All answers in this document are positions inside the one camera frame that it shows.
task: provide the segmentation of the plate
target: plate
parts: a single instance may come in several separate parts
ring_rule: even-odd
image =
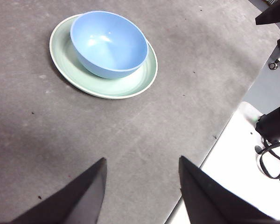
[[[119,79],[106,79],[89,72],[77,59],[70,39],[70,27],[79,15],[60,22],[50,38],[50,53],[60,73],[75,87],[96,97],[124,99],[147,90],[155,80],[158,70],[157,57],[148,42],[147,59],[131,75]]]

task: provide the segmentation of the bowl rim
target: bowl rim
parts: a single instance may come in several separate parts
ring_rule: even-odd
[[[73,38],[73,34],[72,34],[73,31],[72,31],[72,30],[73,30],[73,27],[75,26],[75,24],[76,24],[76,22],[77,22],[77,20],[78,20],[79,18],[81,18],[82,16],[85,16],[85,15],[87,15],[87,14],[92,14],[92,13],[113,14],[113,15],[115,15],[115,16],[118,16],[118,17],[120,17],[120,18],[126,20],[127,22],[131,23],[134,27],[136,27],[136,29],[139,31],[139,33],[141,34],[141,36],[143,37],[143,39],[144,39],[144,41],[145,41],[145,43],[146,43],[146,55],[145,55],[143,61],[142,61],[141,63],[139,63],[138,65],[136,65],[136,66],[134,66],[134,67],[132,67],[132,68],[129,68],[129,69],[110,69],[110,68],[107,68],[107,67],[102,67],[102,66],[100,66],[100,65],[98,65],[98,64],[96,64],[96,63],[93,63],[91,60],[88,60],[87,57],[85,57],[85,56],[77,49],[76,44],[75,44],[75,41],[74,41],[74,38]],[[109,70],[109,71],[125,72],[125,71],[136,70],[137,68],[139,68],[139,67],[146,61],[147,56],[148,56],[148,53],[149,53],[149,48],[148,48],[147,39],[146,39],[146,37],[144,36],[144,34],[142,33],[142,31],[141,31],[133,22],[131,22],[131,21],[128,20],[127,18],[125,18],[125,17],[123,17],[123,16],[121,16],[121,15],[118,15],[118,14],[116,14],[116,13],[107,12],[107,11],[99,11],[99,10],[98,10],[98,11],[90,11],[90,12],[86,12],[86,13],[80,14],[80,15],[75,19],[75,21],[73,22],[73,24],[72,24],[71,27],[70,27],[70,39],[71,39],[71,41],[72,41],[72,43],[73,43],[75,49],[79,52],[79,54],[80,54],[83,58],[85,58],[88,62],[92,63],[93,65],[95,65],[95,66],[97,66],[97,67],[100,67],[100,68],[102,68],[102,69],[105,69],[105,70]]]

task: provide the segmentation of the gray mat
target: gray mat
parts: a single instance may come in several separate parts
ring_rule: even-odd
[[[70,85],[49,55],[63,19],[107,10],[133,21],[159,62],[125,100]],[[178,158],[199,165],[280,31],[245,0],[0,0],[0,221],[108,159],[100,224],[164,223],[180,196]]]

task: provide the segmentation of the black cable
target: black cable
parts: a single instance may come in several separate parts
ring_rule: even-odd
[[[263,160],[262,160],[262,156],[267,152],[269,152],[272,156],[274,156],[275,158],[280,160],[280,157],[272,150],[273,148],[280,147],[280,142],[273,143],[269,146],[268,143],[267,143],[267,139],[264,138],[264,145],[265,145],[265,148],[260,151],[261,156],[260,156],[260,159],[259,159],[262,171],[265,173],[265,175],[267,175],[271,179],[280,179],[280,174],[276,177],[273,177],[273,176],[270,175],[270,173],[267,171],[267,169],[266,169],[266,167],[263,163]]]

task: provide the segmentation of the gray table surface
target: gray table surface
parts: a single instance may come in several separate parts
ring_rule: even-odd
[[[49,55],[63,19],[118,13],[146,35],[159,71],[125,100],[70,85]],[[245,0],[0,0],[0,221],[101,157],[99,224],[164,223],[179,199],[178,157],[199,165],[269,57],[280,31]]]

